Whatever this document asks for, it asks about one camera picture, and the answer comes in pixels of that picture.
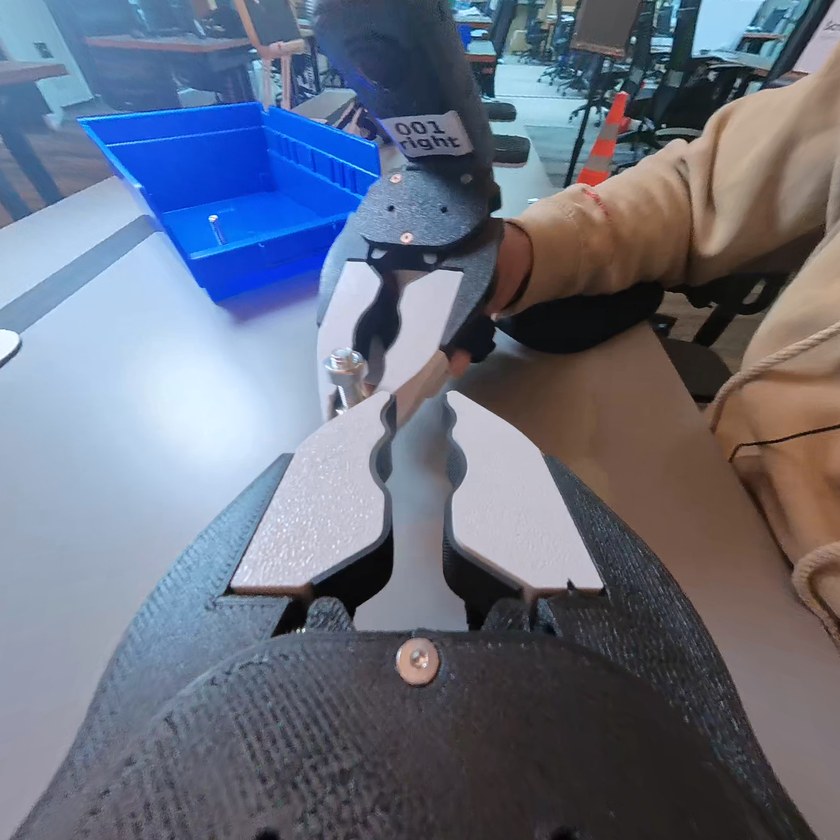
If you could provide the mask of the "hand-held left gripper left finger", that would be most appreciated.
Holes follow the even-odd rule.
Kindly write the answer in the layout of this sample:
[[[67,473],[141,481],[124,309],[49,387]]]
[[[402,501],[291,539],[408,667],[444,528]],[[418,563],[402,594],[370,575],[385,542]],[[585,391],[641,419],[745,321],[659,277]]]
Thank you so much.
[[[393,570],[396,399],[378,392],[307,437],[291,457],[231,581],[237,595],[305,603],[335,597],[350,614]]]

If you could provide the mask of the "person's right forearm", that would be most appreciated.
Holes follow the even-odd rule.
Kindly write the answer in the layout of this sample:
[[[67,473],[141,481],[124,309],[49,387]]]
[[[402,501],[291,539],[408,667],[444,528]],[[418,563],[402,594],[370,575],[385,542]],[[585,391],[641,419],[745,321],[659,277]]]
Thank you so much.
[[[537,201],[510,221],[530,263],[501,311],[699,286],[776,259],[793,270],[838,222],[838,107],[836,49],[817,72],[716,111],[699,138]]]

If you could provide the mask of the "person's torso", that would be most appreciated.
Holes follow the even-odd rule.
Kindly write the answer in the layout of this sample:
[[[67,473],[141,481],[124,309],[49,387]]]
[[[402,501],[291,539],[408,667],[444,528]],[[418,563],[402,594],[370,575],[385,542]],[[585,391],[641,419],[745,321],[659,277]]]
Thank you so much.
[[[710,409],[710,427],[838,646],[839,247],[826,237],[781,293]]]

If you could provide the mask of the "orange traffic cone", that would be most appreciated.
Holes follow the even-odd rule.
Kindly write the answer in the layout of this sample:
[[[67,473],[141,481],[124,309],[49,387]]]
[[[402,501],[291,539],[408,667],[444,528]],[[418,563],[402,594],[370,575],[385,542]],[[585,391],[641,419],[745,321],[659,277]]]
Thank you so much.
[[[597,186],[610,176],[618,137],[628,125],[628,99],[629,94],[625,91],[619,91],[615,95],[591,152],[576,179],[577,184]]]

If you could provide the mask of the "wooden poster stand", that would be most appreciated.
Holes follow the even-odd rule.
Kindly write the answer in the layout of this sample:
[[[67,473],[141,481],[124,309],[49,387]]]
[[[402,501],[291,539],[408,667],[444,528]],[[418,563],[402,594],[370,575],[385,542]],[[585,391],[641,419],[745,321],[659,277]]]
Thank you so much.
[[[259,99],[265,108],[291,111],[321,90],[316,40],[299,18],[301,2],[234,1],[260,62]]]

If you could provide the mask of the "person's right hand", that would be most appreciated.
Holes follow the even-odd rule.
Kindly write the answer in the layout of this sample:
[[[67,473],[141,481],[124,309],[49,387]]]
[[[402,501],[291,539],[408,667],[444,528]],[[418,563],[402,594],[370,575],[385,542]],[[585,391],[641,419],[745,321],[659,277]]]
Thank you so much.
[[[514,219],[505,219],[498,249],[496,285],[487,312],[493,319],[521,312],[536,302],[529,291],[534,265],[530,234]]]

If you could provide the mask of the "black office chair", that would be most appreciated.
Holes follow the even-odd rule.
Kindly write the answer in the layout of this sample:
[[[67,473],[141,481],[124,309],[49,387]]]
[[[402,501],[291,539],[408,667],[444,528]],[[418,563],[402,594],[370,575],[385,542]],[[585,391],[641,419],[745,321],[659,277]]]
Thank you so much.
[[[692,400],[710,404],[732,375],[725,361],[712,348],[701,344],[672,338],[659,340]]]

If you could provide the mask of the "blue plastic bin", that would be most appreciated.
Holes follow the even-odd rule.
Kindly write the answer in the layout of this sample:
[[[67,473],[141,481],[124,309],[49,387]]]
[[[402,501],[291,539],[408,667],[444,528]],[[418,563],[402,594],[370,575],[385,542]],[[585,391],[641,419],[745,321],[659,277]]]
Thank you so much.
[[[382,173],[375,143],[257,101],[80,124],[214,302],[320,269]]]

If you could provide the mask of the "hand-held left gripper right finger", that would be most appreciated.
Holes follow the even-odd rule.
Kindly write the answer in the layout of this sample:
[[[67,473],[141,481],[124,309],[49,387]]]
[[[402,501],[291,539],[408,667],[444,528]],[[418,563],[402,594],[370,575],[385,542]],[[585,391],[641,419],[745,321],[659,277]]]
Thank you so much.
[[[457,561],[528,603],[604,581],[539,447],[461,392],[446,394],[453,489],[444,533]]]

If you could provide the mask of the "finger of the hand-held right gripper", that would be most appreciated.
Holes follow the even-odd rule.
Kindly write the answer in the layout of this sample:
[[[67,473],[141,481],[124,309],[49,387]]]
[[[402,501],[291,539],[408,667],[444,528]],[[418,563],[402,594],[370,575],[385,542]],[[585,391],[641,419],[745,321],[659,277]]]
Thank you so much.
[[[374,389],[385,377],[386,353],[395,340],[395,281],[361,261],[347,262],[318,326],[318,392],[322,417],[341,404],[326,371],[335,350],[360,352],[367,363],[365,382]]]
[[[397,304],[399,330],[385,352],[381,390],[395,398],[397,421],[408,421],[448,378],[442,347],[463,273],[437,269],[411,280]]]

